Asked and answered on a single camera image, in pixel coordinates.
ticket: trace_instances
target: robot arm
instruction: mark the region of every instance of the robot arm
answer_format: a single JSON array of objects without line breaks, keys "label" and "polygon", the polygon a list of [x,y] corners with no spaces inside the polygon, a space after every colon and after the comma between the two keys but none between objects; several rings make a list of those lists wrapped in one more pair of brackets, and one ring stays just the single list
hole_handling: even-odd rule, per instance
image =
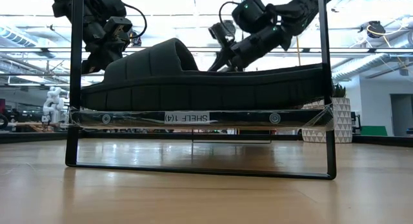
[{"label": "robot arm", "polygon": [[62,89],[59,87],[50,87],[47,92],[47,98],[43,104],[43,123],[57,123],[59,122],[60,111],[65,107],[65,103],[60,98]]},{"label": "robot arm", "polygon": [[246,39],[226,40],[225,25],[218,23],[210,28],[222,50],[208,71],[216,72],[228,65],[231,71],[243,71],[249,64],[281,46],[288,50],[292,36],[301,34],[317,16],[318,0],[292,0],[285,5],[264,5],[261,0],[245,0],[234,9],[236,24],[250,33]]},{"label": "robot arm", "polygon": [[[54,0],[53,12],[55,17],[66,16],[72,22],[72,0]],[[132,28],[125,16],[121,0],[85,0],[83,41],[90,56],[82,62],[82,74],[104,70],[122,58]]]},{"label": "robot arm", "polygon": [[[54,1],[55,17],[66,16],[72,21],[72,0]],[[130,7],[121,0],[85,0],[83,41],[90,56],[82,62],[82,74],[104,70],[109,63],[122,58],[122,52],[130,44],[132,27],[125,18],[125,6]],[[292,36],[302,33],[317,13],[318,0],[292,0],[285,5],[266,6],[261,0],[243,1],[234,9],[232,17],[251,35],[237,43],[225,38],[227,27],[223,23],[211,27],[210,33],[222,50],[209,71],[218,71],[224,65],[228,65],[230,71],[243,71],[278,46],[287,50]]]}]

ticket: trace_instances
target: clear plastic shelf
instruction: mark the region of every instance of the clear plastic shelf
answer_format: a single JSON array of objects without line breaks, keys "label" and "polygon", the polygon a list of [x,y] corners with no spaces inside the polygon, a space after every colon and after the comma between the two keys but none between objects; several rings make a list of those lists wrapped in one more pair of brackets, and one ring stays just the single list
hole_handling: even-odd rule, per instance
[{"label": "clear plastic shelf", "polygon": [[122,128],[238,128],[334,129],[334,118],[329,105],[320,109],[299,110],[206,110],[206,111],[151,111],[102,112],[71,109],[71,125],[92,129]]}]

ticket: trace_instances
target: shelf label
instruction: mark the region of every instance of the shelf label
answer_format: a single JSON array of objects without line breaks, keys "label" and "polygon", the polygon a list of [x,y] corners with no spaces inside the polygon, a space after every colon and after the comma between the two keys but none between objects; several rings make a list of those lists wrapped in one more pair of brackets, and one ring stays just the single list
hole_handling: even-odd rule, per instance
[{"label": "shelf label", "polygon": [[209,112],[165,112],[165,124],[209,125]]}]

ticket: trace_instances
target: humanoid robot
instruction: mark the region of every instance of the humanoid robot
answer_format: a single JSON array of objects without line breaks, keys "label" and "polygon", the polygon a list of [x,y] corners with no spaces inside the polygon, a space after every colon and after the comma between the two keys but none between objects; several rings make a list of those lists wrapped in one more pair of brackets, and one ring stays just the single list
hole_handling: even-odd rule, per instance
[{"label": "humanoid robot", "polygon": [[47,92],[46,102],[43,105],[42,123],[58,123],[60,122],[61,111],[65,104],[63,98],[60,98],[62,89],[59,87],[50,87]]}]

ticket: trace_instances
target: green object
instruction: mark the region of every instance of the green object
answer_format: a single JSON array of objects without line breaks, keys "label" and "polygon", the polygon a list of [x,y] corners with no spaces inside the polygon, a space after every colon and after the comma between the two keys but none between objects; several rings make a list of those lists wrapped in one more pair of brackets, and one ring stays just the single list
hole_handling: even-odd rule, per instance
[{"label": "green object", "polygon": [[362,136],[387,136],[385,126],[362,126],[360,134]]},{"label": "green object", "polygon": [[340,84],[336,84],[334,86],[333,97],[335,97],[335,98],[344,98],[344,97],[346,97],[346,87],[343,87]]}]

